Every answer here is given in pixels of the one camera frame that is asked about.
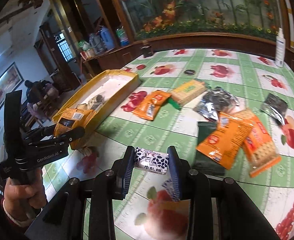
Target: framed picture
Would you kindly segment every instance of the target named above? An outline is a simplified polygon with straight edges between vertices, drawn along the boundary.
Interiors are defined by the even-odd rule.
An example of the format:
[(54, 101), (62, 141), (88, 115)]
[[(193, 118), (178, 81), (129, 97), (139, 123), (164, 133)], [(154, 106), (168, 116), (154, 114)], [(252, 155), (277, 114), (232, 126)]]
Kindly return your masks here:
[(7, 93), (12, 92), (23, 82), (23, 78), (15, 63), (0, 76), (0, 108), (2, 107)]

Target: white spray bottle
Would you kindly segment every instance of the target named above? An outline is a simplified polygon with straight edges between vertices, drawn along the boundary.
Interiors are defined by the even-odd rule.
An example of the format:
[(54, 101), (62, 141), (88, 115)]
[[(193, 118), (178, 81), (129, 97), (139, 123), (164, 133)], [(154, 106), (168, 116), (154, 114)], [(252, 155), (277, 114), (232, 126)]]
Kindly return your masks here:
[(276, 41), (276, 57), (275, 64), (278, 67), (283, 67), (286, 52), (286, 40), (284, 38), (283, 29), (279, 28)]

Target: dark green packet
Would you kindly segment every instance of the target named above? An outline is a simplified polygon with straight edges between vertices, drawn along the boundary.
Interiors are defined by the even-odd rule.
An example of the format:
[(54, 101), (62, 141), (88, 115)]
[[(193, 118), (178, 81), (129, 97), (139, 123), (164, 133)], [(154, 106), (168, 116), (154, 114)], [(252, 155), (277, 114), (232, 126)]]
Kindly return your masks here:
[[(198, 144), (204, 141), (216, 129), (216, 122), (198, 122)], [(192, 168), (200, 171), (201, 173), (214, 176), (223, 176), (226, 171), (223, 166), (197, 150)]]

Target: dark coaster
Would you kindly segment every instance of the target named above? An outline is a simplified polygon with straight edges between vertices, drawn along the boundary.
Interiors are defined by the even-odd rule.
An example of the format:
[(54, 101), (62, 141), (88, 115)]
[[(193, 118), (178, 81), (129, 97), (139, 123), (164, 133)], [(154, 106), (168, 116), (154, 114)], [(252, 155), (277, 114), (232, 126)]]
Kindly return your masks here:
[(192, 70), (192, 69), (187, 69), (184, 71), (184, 74), (187, 75), (187, 76), (192, 76), (195, 74), (195, 71)]

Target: white candy wrapper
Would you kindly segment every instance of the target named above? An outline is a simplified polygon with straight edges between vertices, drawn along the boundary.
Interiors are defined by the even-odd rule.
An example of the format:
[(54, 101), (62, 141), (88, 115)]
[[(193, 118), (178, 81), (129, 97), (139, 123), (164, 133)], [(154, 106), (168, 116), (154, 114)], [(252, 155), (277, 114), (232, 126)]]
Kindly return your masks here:
[(137, 147), (135, 149), (134, 167), (156, 174), (165, 175), (168, 170), (168, 153), (160, 153)]

